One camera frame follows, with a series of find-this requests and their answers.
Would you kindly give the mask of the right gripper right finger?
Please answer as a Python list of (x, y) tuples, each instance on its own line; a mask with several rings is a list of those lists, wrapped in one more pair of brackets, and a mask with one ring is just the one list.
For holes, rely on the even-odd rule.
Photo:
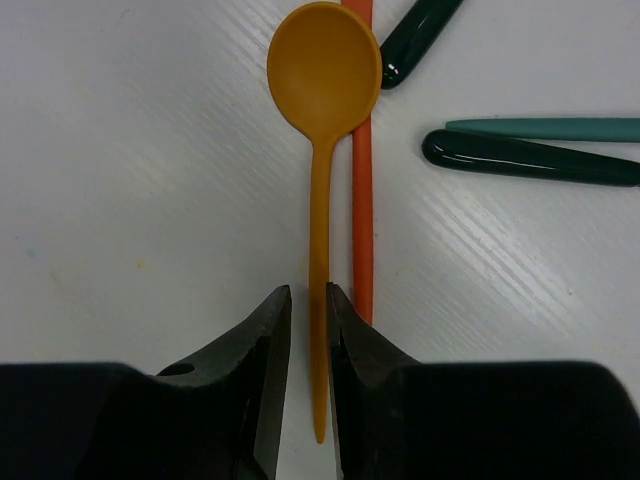
[(346, 479), (635, 479), (639, 414), (588, 361), (422, 363), (329, 284), (327, 330)]

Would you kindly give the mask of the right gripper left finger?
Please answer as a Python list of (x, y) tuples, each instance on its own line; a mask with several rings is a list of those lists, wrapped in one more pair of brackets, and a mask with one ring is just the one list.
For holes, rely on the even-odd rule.
[(271, 479), (282, 431), (292, 298), (150, 375), (116, 362), (5, 364), (5, 479)]

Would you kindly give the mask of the blue spoon dark handle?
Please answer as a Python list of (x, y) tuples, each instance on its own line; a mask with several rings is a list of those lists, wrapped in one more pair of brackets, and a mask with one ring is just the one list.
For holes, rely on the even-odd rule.
[(639, 164), (590, 152), (448, 129), (429, 132), (421, 150), (454, 170), (617, 187), (639, 185)]

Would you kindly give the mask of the orange knife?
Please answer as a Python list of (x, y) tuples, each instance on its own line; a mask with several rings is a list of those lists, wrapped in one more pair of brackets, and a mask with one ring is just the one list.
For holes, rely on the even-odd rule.
[(374, 228), (371, 118), (352, 133), (352, 274), (353, 304), (373, 323)]

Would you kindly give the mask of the teal fork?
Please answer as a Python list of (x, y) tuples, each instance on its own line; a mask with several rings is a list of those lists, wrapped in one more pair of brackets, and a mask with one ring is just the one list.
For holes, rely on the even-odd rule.
[(639, 119), (631, 117), (493, 118), (453, 120), (446, 129), (503, 137), (638, 143)]

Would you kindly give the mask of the yellow spoon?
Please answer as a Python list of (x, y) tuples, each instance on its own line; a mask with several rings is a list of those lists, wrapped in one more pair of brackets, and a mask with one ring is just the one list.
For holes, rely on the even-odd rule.
[(382, 63), (371, 28), (348, 7), (315, 1), (291, 12), (267, 56), (272, 98), (312, 145), (309, 206), (309, 345), (314, 434), (326, 437), (329, 402), (326, 285), (330, 276), (330, 192), (338, 142), (371, 114)]

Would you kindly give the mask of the yellow knife green handle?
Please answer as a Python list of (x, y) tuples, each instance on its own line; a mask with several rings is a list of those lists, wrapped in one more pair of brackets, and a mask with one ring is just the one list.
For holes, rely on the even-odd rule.
[(462, 0), (418, 0), (380, 46), (381, 88), (399, 86), (416, 68)]

